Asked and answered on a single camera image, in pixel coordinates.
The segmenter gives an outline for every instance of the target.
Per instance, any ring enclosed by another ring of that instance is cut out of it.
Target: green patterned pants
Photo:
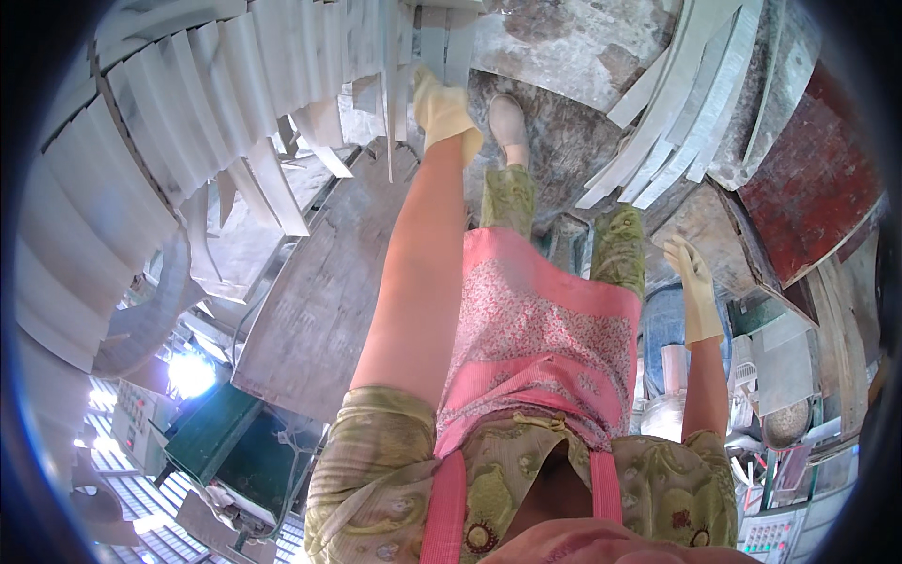
[[[536,182],[522,166],[485,172],[479,227],[507,227],[530,238],[536,213]],[[645,294],[645,250],[639,211],[630,204],[595,220],[590,280],[622,286],[642,300]]]

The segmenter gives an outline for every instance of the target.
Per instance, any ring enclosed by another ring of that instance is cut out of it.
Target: blue barrel
[[[721,343],[723,373],[730,376],[732,361],[732,333],[727,309],[720,298],[714,298],[717,314],[726,336]],[[645,299],[642,309],[642,340],[645,361],[645,389],[650,399],[664,393],[664,367],[661,348],[667,345],[684,345],[686,342],[686,307],[683,303],[683,285],[666,286]]]

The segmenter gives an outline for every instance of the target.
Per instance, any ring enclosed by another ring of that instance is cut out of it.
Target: apron strap
[[[592,514],[596,519],[622,522],[620,480],[610,452],[591,452]],[[455,450],[432,479],[432,496],[426,513],[420,564],[456,564],[464,541],[466,466],[464,454]]]
[[[595,519],[610,519],[623,523],[620,480],[614,455],[610,452],[589,453],[592,471],[592,515]]]
[[[432,478],[432,496],[426,513],[421,564],[457,564],[464,541],[466,466],[464,454],[455,450],[442,460]]]

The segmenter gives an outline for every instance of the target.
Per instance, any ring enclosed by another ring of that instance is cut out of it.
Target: control panel
[[[736,550],[768,564],[787,561],[807,510],[808,504],[796,504],[746,515],[742,518]]]
[[[128,459],[145,476],[158,476],[166,465],[163,448],[153,436],[151,421],[166,430],[175,412],[176,403],[168,396],[119,381],[112,434]]]

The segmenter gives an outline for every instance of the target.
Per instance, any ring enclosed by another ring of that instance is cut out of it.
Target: red board
[[[882,191],[851,109],[819,64],[783,133],[739,189],[784,288],[848,238]]]

